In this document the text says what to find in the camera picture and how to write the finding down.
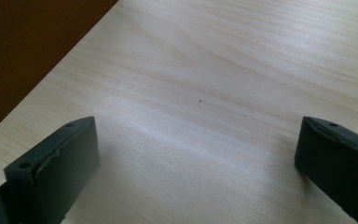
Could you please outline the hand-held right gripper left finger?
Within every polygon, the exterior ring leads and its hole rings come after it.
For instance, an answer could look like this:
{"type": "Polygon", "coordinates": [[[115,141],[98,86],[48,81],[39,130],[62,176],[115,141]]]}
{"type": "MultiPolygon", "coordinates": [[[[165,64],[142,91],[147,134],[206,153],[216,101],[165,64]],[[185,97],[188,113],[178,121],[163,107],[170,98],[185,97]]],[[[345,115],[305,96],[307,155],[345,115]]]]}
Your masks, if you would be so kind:
{"type": "Polygon", "coordinates": [[[95,119],[71,121],[5,169],[14,224],[61,224],[100,166],[95,119]]]}

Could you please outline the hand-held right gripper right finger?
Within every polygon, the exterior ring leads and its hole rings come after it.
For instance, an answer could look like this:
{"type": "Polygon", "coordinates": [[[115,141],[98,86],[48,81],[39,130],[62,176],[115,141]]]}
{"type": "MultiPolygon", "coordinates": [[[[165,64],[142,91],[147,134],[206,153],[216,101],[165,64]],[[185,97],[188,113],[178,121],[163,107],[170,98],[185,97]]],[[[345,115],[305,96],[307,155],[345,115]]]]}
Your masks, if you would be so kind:
{"type": "Polygon", "coordinates": [[[358,222],[358,134],[334,122],[305,117],[295,166],[358,222]]]}

